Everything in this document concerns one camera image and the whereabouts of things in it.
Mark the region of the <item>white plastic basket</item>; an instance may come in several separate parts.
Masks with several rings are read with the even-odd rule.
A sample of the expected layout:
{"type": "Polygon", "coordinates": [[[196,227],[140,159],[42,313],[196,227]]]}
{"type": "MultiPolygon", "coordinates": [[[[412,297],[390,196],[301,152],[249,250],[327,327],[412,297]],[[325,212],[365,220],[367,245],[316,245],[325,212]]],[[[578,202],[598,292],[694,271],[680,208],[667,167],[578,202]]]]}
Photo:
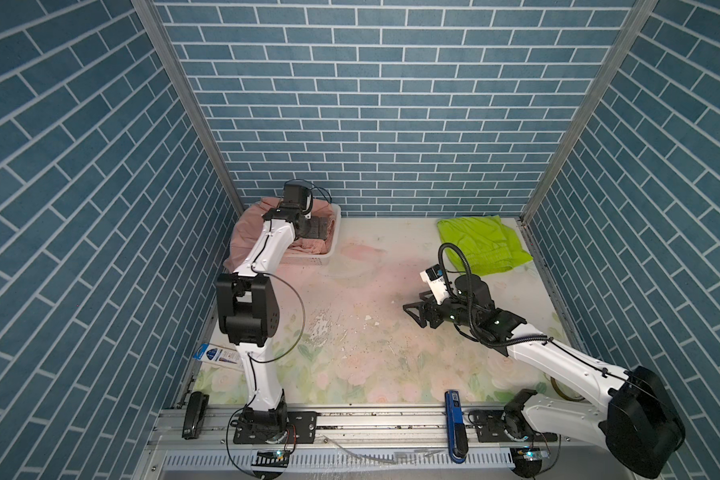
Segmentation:
{"type": "Polygon", "coordinates": [[[325,200],[316,200],[311,213],[311,224],[325,224],[324,239],[297,238],[286,250],[281,263],[286,265],[327,265],[338,242],[341,208],[325,200]]]}

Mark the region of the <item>neon green shorts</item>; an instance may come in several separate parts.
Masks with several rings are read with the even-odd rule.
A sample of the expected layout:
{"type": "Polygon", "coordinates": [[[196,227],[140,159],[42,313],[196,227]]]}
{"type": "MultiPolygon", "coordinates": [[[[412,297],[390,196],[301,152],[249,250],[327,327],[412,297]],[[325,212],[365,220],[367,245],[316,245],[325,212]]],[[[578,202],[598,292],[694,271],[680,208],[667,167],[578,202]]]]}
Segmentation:
{"type": "Polygon", "coordinates": [[[443,219],[437,230],[441,242],[456,245],[478,276],[508,272],[533,260],[517,233],[496,216],[443,219]]]}

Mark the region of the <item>pink shorts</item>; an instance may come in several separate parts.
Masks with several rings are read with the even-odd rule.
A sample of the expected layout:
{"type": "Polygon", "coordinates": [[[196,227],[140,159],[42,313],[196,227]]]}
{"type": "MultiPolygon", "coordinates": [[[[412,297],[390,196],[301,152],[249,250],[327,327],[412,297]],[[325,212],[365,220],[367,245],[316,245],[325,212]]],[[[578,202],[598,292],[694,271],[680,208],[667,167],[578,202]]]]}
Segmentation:
{"type": "Polygon", "coordinates": [[[229,255],[223,262],[228,273],[245,276],[273,273],[282,265],[288,247],[296,240],[298,210],[281,207],[281,198],[265,197],[249,207],[236,222],[229,255]]]}

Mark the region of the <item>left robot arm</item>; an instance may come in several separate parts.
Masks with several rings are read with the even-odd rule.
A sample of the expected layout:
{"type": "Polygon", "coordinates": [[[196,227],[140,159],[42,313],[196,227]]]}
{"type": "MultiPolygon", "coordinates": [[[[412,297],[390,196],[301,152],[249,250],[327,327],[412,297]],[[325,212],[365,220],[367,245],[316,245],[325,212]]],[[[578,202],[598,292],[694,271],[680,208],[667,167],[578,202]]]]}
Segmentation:
{"type": "Polygon", "coordinates": [[[273,282],[288,248],[297,240],[327,240],[332,222],[298,207],[276,207],[263,215],[261,233],[243,262],[217,277],[219,330],[234,345],[248,387],[242,418],[283,431],[287,403],[275,369],[272,338],[280,322],[273,282]]]}

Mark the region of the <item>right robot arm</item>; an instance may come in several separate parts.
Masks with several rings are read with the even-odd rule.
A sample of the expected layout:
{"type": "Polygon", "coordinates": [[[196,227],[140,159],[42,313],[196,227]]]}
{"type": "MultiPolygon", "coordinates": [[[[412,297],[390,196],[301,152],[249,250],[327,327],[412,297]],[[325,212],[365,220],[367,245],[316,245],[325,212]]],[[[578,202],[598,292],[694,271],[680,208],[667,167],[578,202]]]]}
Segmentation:
{"type": "Polygon", "coordinates": [[[449,281],[445,270],[421,272],[426,291],[403,310],[420,327],[450,323],[470,341],[561,381],[581,401],[555,400],[523,389],[507,402],[495,425],[515,442],[554,434],[610,452],[632,473],[655,479],[683,445],[686,432],[661,379],[588,356],[544,334],[521,316],[496,307],[487,284],[474,274],[449,281]]]}

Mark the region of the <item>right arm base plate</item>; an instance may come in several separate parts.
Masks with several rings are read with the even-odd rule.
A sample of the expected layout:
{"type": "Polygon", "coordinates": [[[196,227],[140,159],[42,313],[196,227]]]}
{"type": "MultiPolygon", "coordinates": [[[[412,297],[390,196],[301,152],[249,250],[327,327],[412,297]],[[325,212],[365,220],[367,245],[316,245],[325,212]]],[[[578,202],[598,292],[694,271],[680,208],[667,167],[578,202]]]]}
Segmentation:
{"type": "Polygon", "coordinates": [[[558,435],[541,432],[530,426],[519,413],[504,410],[474,409],[467,412],[467,420],[476,431],[479,442],[555,442],[558,435]]]}

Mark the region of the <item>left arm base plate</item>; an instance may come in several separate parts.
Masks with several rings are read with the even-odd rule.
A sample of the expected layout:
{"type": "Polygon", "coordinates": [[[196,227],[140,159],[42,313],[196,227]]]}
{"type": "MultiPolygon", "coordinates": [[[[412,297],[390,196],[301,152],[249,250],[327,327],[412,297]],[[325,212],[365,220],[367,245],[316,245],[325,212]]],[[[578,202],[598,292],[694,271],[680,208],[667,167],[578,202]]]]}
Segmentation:
{"type": "Polygon", "coordinates": [[[265,443],[313,444],[317,428],[316,411],[255,411],[245,408],[231,424],[236,445],[265,443]]]}

